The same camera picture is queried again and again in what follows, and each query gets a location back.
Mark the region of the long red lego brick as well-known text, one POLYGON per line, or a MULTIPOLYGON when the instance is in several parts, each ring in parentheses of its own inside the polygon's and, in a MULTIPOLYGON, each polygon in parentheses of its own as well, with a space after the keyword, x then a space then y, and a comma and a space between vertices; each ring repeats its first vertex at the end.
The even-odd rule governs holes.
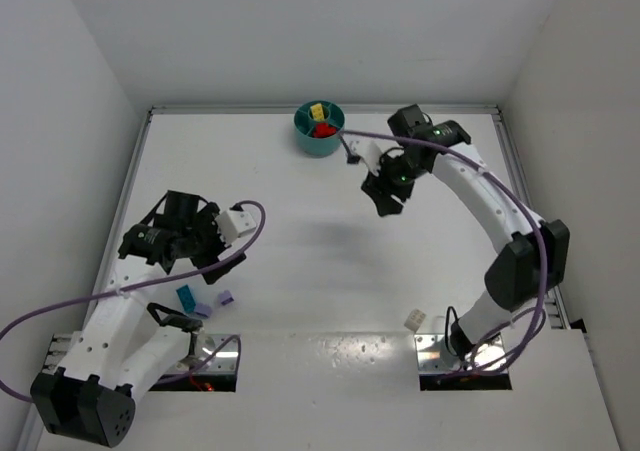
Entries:
POLYGON ((325 125, 326 123, 319 123, 315 126, 312 136, 316 139, 323 139, 326 138, 326 131, 325 131, 325 125))

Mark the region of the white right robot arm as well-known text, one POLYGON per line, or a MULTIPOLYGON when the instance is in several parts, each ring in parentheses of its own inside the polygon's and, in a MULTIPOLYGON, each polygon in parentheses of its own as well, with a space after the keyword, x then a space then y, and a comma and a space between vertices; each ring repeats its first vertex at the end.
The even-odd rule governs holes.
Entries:
POLYGON ((471 212, 489 237, 496 257, 484 275, 484 291, 447 329, 445 348, 462 360, 479 343, 535 301, 533 320, 543 317, 540 303, 565 276, 570 231, 561 220, 548 221, 504 190, 482 162, 463 127, 448 120, 435 124, 418 105, 396 111, 387 121, 396 147, 386 151, 373 141, 353 140, 350 151, 367 168, 361 185, 379 216, 398 215, 416 181, 435 176, 471 212))

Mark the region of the long yellow lego brick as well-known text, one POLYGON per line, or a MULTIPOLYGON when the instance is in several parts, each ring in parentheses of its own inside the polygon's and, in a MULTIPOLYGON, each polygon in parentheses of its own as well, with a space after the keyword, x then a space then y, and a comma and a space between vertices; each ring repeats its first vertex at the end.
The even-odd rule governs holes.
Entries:
POLYGON ((309 108, 310 117, 316 122, 322 122, 326 119, 325 110, 322 103, 312 104, 309 108))

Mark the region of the teal lego brick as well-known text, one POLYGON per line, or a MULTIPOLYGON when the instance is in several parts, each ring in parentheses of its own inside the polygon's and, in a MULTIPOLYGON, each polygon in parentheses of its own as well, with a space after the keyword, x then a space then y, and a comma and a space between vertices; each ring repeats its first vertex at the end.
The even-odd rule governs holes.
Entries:
POLYGON ((191 314, 194 312, 197 302, 188 285, 183 285, 176 290, 176 295, 180 301, 180 304, 185 313, 191 314))

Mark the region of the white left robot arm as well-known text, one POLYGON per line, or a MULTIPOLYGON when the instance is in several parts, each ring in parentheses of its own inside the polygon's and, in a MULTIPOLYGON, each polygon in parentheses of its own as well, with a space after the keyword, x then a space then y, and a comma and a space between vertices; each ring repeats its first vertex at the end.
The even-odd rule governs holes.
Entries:
POLYGON ((249 201, 227 209, 199 195, 166 192, 123 235, 109 289, 75 342, 51 371, 39 373, 30 397, 45 429, 104 447, 118 446, 130 431, 140 401, 157 385, 189 379, 229 344, 198 355, 203 322, 191 312, 155 301, 160 288, 187 279, 173 273, 179 260, 213 284, 246 258, 231 249, 255 242, 266 218, 247 211, 249 201))

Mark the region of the white lego brick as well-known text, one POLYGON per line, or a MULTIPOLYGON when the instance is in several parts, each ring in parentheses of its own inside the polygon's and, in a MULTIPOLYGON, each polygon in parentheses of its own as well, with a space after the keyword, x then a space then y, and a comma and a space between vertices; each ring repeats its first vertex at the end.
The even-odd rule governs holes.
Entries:
POLYGON ((422 326, 426 314, 420 309, 413 309, 404 321, 404 327, 412 333, 417 333, 422 326))

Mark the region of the purple lego brick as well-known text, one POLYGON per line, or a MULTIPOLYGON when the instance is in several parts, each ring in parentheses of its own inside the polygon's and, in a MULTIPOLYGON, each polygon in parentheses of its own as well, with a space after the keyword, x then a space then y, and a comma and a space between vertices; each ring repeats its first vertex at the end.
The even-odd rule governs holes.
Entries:
POLYGON ((234 302, 235 302, 234 296, 229 290, 221 291, 217 295, 217 303, 219 306, 227 306, 234 302))

